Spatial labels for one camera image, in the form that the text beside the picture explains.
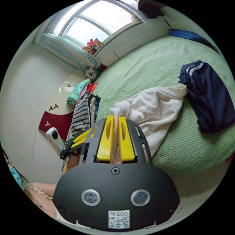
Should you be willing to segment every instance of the sticker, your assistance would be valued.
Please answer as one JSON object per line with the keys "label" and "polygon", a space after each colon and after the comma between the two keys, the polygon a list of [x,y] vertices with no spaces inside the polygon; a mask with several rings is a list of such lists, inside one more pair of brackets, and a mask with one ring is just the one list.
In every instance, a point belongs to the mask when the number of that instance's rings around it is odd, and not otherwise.
{"label": "sticker", "polygon": [[130,211],[108,211],[108,228],[130,228]]}

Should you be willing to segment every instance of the person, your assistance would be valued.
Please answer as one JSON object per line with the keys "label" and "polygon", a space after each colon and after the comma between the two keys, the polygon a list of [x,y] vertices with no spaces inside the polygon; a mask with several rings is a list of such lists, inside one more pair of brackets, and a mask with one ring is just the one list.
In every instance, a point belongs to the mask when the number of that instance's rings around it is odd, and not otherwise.
{"label": "person", "polygon": [[[53,204],[53,195],[56,189],[57,184],[45,184],[39,182],[30,183],[23,175],[21,175],[12,165],[11,161],[9,160],[8,156],[6,155],[5,151],[3,151],[5,160],[9,167],[10,172],[12,173],[14,179],[24,191],[24,193],[28,196],[28,198],[43,212],[49,215],[52,218],[58,219],[60,221],[66,222],[68,224],[72,224],[69,221],[66,221],[58,212],[55,205]],[[69,171],[71,168],[79,165],[80,155],[73,156],[72,154],[68,157],[67,160],[67,169]]]}

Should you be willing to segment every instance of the window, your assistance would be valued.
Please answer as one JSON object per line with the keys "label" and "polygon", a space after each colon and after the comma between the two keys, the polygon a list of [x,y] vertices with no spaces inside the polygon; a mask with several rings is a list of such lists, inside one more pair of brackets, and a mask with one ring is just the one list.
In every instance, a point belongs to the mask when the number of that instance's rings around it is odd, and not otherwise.
{"label": "window", "polygon": [[98,23],[112,34],[132,23],[132,15],[129,12],[106,1],[98,1],[81,12],[80,15]]}
{"label": "window", "polygon": [[134,7],[136,10],[138,10],[138,1],[136,0],[121,0],[121,1]]}
{"label": "window", "polygon": [[74,41],[78,46],[84,47],[90,39],[98,38],[103,42],[109,35],[95,25],[83,19],[76,18],[68,32],[64,33],[63,36]]}
{"label": "window", "polygon": [[84,6],[85,4],[89,3],[92,0],[85,0],[85,1],[81,1],[77,4],[74,4],[72,6],[72,8],[61,17],[61,19],[57,22],[56,27],[53,29],[52,33],[59,35],[60,31],[62,30],[63,26],[66,24],[66,22],[70,19],[70,17],[76,13],[76,11],[78,11],[82,6]]}
{"label": "window", "polygon": [[[122,2],[138,9],[135,0]],[[131,8],[113,0],[84,0],[71,6],[57,19],[51,33],[67,38],[80,47],[90,39],[104,42],[117,32],[134,24]]]}

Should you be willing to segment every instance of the green blanket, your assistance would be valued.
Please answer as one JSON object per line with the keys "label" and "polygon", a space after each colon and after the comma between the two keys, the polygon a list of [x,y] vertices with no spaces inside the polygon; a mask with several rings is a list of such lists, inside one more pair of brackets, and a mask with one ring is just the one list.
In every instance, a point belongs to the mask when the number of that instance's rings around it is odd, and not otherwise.
{"label": "green blanket", "polygon": [[[178,85],[182,65],[202,60],[226,85],[235,106],[235,83],[225,61],[211,48],[187,39],[167,36],[128,53],[98,78],[94,94],[101,97],[97,121],[110,115],[118,101],[151,87]],[[187,98],[166,138],[153,157],[165,171],[197,173],[225,161],[235,149],[235,125],[216,134],[201,133]]]}

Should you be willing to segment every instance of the screw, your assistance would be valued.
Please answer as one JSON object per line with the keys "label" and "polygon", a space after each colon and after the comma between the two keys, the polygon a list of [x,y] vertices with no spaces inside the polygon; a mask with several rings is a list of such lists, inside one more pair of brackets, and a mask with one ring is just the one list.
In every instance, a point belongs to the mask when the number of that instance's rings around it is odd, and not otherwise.
{"label": "screw", "polygon": [[58,211],[61,212],[61,213],[64,213],[64,212],[65,212],[65,210],[64,210],[63,208],[59,208]]}
{"label": "screw", "polygon": [[174,209],[170,209],[168,212],[169,213],[174,213],[174,211],[175,211]]}
{"label": "screw", "polygon": [[120,170],[119,170],[117,167],[114,167],[114,168],[112,169],[112,173],[113,173],[114,175],[117,175],[119,172],[120,172]]}

